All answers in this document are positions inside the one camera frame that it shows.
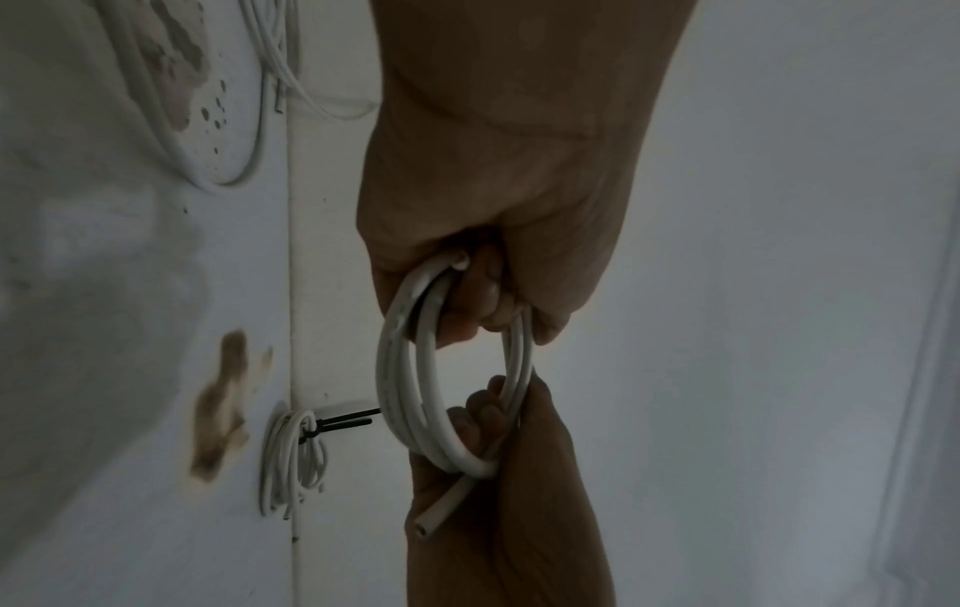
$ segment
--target white cable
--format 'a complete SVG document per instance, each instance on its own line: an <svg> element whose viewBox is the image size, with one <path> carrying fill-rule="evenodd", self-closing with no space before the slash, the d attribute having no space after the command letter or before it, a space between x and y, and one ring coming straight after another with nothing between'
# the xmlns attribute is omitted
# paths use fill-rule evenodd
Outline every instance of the white cable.
<svg viewBox="0 0 960 607"><path fill-rule="evenodd" d="M203 174L197 161L183 149L176 133L170 126L170 121L163 105L160 103L160 95L156 85L140 54L136 36L127 19L125 12L127 3L124 0L99 0L99 2L107 34L110 36L120 63L120 71L123 73L131 94L140 106L150 130L153 131L157 141L170 156L180 173L204 191L222 194L243 188L250 183L252 177L260 169L269 125L268 111L271 106L271 89L274 88L272 85L273 78L278 78L285 87L292 89L302 97L313 110L331 120L357 120L376 109L375 104L368 104L355 114L335 114L324 109L307 94L303 85L294 75L293 70L287 65L284 56L286 54L287 10L288 6L292 6L294 14L298 12L296 0L290 0L289 4L287 0L266 0L265 8L260 6L258 0L241 0L241 8L252 32L254 45L268 69L264 69L261 75L260 117L257 126L257 138L253 145L250 160L236 179L228 183L216 183Z"/></svg>
<svg viewBox="0 0 960 607"><path fill-rule="evenodd" d="M435 364L437 323L447 294L456 282L456 271L465 270L467 265L469 257L466 253L447 251L411 272L390 304L377 349L377 396L383 418L394 436L407 449L427 457L441 470L463 473L447 493L414 521L421 537L429 536L453 514L470 494L477 479L496 475L496 456L503 442L502 437L490 445L482 458L470 453L457 437L440 396ZM410 371L406 335L418 302L421 306L416 319L415 383ZM516 425L533 372L533 331L529 310L514 320L510 330L503 335L503 343L507 372L500 398L505 404L507 427L512 428Z"/></svg>
<svg viewBox="0 0 960 607"><path fill-rule="evenodd" d="M313 411L287 411L274 422L263 448L260 512L268 516L284 507L283 518L293 519L293 541L299 539L298 512L308 493L323 491L327 449L319 436L300 444L301 432L315 432Z"/></svg>

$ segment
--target brown stain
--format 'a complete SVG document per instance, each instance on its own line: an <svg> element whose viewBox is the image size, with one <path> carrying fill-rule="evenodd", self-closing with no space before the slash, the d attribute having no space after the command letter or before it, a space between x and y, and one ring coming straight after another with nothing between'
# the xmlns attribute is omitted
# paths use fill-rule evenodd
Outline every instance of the brown stain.
<svg viewBox="0 0 960 607"><path fill-rule="evenodd" d="M192 0L130 3L131 24L174 131L190 125L195 91L210 75L202 6Z"/></svg>
<svg viewBox="0 0 960 607"><path fill-rule="evenodd" d="M224 335L217 378L200 393L194 409L190 474L203 481L213 481L227 454L250 439L243 416L248 367L246 334L236 330Z"/></svg>

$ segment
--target hand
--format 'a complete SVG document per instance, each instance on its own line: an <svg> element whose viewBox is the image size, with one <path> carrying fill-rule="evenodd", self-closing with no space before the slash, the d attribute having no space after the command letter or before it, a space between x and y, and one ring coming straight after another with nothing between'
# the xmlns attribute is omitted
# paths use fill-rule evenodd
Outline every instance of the hand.
<svg viewBox="0 0 960 607"><path fill-rule="evenodd" d="M480 453L506 431L503 378L450 409L457 434ZM507 440L497 479L473 493L431 537L413 520L455 477L411 455L407 597L411 607L610 607L613 582L597 521L550 391L534 377L522 423Z"/></svg>
<svg viewBox="0 0 960 607"><path fill-rule="evenodd" d="M694 0L373 0L383 105L357 225L383 310L463 246L438 344L534 309L554 339L616 245L660 82Z"/></svg>

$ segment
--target white wall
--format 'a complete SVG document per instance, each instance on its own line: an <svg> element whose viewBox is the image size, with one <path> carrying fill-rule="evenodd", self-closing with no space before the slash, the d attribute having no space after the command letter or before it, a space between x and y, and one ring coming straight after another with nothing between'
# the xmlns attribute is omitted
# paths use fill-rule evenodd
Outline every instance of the white wall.
<svg viewBox="0 0 960 607"><path fill-rule="evenodd" d="M305 12L311 88L374 94L366 7ZM829 605L864 577L960 196L958 20L948 0L698 8L613 263L536 353L623 604ZM353 228L372 120L294 126L294 396L372 398ZM445 353L450 401L497 356L489 339ZM328 445L304 594L399 604L405 456L382 425Z"/></svg>
<svg viewBox="0 0 960 607"><path fill-rule="evenodd" d="M219 96L255 127L238 6L206 10L239 42L211 40L193 124ZM0 603L291 604L289 525L257 500L259 443L289 395L286 125L269 121L255 182L200 192L127 96L92 3L0 4ZM221 141L249 156L249 135ZM203 130L184 142L216 168ZM238 328L252 367L274 348L272 378L248 401L252 440L200 489L194 406Z"/></svg>

